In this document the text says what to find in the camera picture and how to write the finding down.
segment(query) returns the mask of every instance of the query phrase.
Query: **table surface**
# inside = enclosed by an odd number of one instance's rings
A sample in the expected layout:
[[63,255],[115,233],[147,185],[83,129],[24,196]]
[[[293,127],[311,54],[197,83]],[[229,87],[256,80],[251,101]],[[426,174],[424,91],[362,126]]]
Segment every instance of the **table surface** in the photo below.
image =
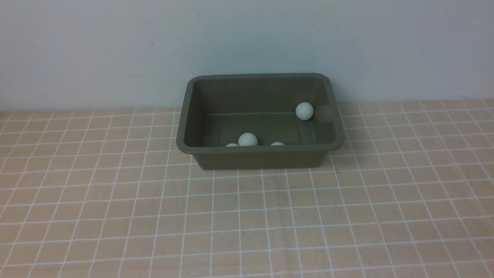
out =
[[248,171],[177,109],[0,114],[0,277],[493,277],[494,100],[339,109],[321,167]]

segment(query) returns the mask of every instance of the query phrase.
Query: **tray bottom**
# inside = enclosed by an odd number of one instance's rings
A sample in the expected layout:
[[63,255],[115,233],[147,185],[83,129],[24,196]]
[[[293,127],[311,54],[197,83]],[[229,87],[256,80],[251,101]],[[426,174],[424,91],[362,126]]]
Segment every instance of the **tray bottom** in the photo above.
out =
[[299,120],[294,113],[251,113],[209,115],[206,119],[203,146],[226,146],[237,143],[240,135],[256,135],[258,145],[282,142],[285,145],[315,144],[314,125]]

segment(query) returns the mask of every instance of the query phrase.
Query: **plastic tray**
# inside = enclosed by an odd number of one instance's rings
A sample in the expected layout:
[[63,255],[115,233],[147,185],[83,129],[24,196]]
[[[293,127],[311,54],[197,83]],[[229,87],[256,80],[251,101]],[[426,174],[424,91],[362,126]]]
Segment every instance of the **plastic tray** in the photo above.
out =
[[[314,116],[299,120],[301,102]],[[226,147],[245,132],[258,146]],[[270,146],[273,142],[282,146]],[[187,85],[177,147],[204,170],[308,168],[345,141],[329,79],[316,73],[211,75]]]

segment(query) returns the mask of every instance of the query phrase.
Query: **white ball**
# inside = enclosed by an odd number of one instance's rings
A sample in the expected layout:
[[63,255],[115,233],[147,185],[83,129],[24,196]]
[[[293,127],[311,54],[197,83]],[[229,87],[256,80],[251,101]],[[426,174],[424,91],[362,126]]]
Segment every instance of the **white ball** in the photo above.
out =
[[297,118],[299,118],[300,120],[307,121],[314,115],[314,107],[312,107],[312,105],[308,102],[302,102],[301,104],[297,105],[297,108],[295,109],[295,115],[297,115]]
[[246,132],[240,135],[239,146],[257,146],[257,137],[250,132]]

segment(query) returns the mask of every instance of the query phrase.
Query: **wall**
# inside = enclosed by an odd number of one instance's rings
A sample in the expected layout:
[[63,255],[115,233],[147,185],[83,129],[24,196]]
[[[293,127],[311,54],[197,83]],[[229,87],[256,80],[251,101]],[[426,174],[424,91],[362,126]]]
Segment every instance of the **wall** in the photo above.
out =
[[340,102],[494,95],[492,0],[2,0],[0,110],[180,107],[188,80],[319,72]]

